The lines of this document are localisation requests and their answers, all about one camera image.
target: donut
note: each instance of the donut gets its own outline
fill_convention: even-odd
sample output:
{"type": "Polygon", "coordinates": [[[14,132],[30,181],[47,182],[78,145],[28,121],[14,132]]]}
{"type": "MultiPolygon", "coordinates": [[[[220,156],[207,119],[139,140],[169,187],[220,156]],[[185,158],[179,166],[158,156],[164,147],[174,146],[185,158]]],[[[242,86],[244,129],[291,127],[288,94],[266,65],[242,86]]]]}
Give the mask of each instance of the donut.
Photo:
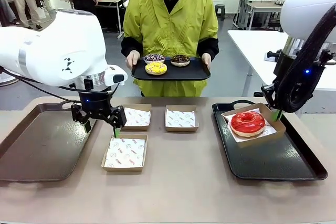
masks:
{"type": "Polygon", "coordinates": [[[176,55],[170,60],[171,64],[177,67],[185,67],[190,63],[190,58],[184,55],[176,55]]]}
{"type": "Polygon", "coordinates": [[[157,54],[149,54],[144,58],[146,64],[150,64],[153,62],[164,63],[164,57],[162,55],[157,54]]]}
{"type": "Polygon", "coordinates": [[[153,76],[160,76],[167,72],[167,65],[163,63],[153,62],[148,64],[146,67],[146,72],[153,76]]]}
{"type": "Polygon", "coordinates": [[[254,111],[237,113],[233,116],[230,127],[238,136],[253,137],[264,131],[264,117],[254,111]]]}

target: tray handle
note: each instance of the tray handle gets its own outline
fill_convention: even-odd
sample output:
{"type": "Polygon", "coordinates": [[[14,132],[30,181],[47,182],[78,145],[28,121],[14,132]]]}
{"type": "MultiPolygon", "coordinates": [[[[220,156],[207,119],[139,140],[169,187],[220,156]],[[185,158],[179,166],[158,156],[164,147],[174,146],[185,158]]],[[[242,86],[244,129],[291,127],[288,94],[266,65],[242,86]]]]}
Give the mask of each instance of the tray handle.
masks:
{"type": "Polygon", "coordinates": [[[67,109],[63,108],[63,105],[67,104],[67,103],[73,103],[73,102],[63,101],[63,102],[60,102],[60,103],[45,103],[45,106],[48,108],[48,110],[68,111],[68,110],[70,110],[70,108],[67,108],[67,109]]]}
{"type": "Polygon", "coordinates": [[[232,107],[234,108],[235,105],[240,104],[240,103],[247,103],[250,105],[254,105],[254,102],[248,101],[248,100],[238,100],[238,101],[234,101],[233,103],[231,103],[232,107]]]}

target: cardboard box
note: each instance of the cardboard box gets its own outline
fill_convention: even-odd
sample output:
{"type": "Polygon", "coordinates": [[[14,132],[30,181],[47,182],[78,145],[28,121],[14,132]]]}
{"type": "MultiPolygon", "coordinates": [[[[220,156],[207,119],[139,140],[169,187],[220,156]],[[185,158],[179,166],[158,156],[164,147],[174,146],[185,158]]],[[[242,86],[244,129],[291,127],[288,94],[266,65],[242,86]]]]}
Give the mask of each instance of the cardboard box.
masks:
{"type": "MultiPolygon", "coordinates": [[[[152,105],[150,104],[124,104],[124,108],[134,109],[134,110],[142,110],[151,112],[152,116],[152,105]]],[[[149,125],[147,126],[125,126],[122,128],[122,131],[147,131],[149,128],[149,125]]]]}
{"type": "Polygon", "coordinates": [[[109,146],[111,141],[113,141],[114,137],[112,137],[111,141],[109,142],[109,145],[106,148],[104,158],[101,162],[101,167],[108,172],[141,172],[142,168],[145,164],[145,159],[146,159],[146,150],[147,150],[147,135],[133,135],[133,134],[120,134],[117,138],[123,138],[123,139],[143,139],[145,140],[145,146],[144,146],[144,151],[143,151],[143,160],[142,160],[142,166],[141,167],[130,167],[130,168],[114,168],[114,167],[105,167],[105,162],[106,162],[106,156],[107,152],[109,150],[109,146]]]}
{"type": "Polygon", "coordinates": [[[197,107],[196,106],[166,106],[164,115],[164,126],[168,132],[196,132],[199,128],[197,107]],[[180,112],[195,112],[195,127],[170,127],[167,125],[167,110],[180,112]]]}
{"type": "Polygon", "coordinates": [[[286,127],[284,126],[284,124],[281,121],[277,121],[277,122],[272,121],[272,111],[267,106],[265,106],[263,103],[257,103],[257,104],[254,104],[254,105],[250,105],[250,106],[247,106],[247,107],[237,109],[237,110],[228,111],[226,113],[223,113],[222,116],[233,115],[233,114],[237,114],[237,113],[245,112],[245,111],[250,111],[250,110],[254,110],[254,109],[259,109],[260,110],[260,113],[263,115],[265,120],[276,130],[276,133],[272,133],[272,134],[269,134],[267,136],[262,136],[262,137],[258,137],[258,138],[253,138],[252,137],[250,140],[238,143],[239,145],[244,147],[244,146],[249,145],[251,143],[253,143],[253,144],[254,143],[262,143],[264,141],[269,141],[269,140],[280,138],[284,135],[284,133],[286,131],[286,127]]]}

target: stool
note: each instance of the stool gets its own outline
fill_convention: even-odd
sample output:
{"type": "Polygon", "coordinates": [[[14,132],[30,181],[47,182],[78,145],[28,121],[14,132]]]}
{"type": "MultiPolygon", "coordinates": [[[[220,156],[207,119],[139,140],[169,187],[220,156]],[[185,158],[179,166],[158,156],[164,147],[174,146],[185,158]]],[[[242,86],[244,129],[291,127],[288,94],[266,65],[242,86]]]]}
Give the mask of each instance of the stool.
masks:
{"type": "Polygon", "coordinates": [[[215,6],[215,12],[217,17],[221,18],[221,21],[225,19],[225,5],[216,5],[215,6]]]}

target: red glazed donut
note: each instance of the red glazed donut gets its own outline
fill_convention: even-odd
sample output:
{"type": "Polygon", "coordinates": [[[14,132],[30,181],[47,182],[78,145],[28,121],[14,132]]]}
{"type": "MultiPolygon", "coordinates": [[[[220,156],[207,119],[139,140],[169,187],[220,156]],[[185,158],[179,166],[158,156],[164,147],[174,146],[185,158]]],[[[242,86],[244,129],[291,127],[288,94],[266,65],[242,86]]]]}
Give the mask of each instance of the red glazed donut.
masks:
{"type": "Polygon", "coordinates": [[[252,137],[264,131],[264,117],[254,111],[237,113],[231,120],[231,129],[238,136],[252,137]]]}

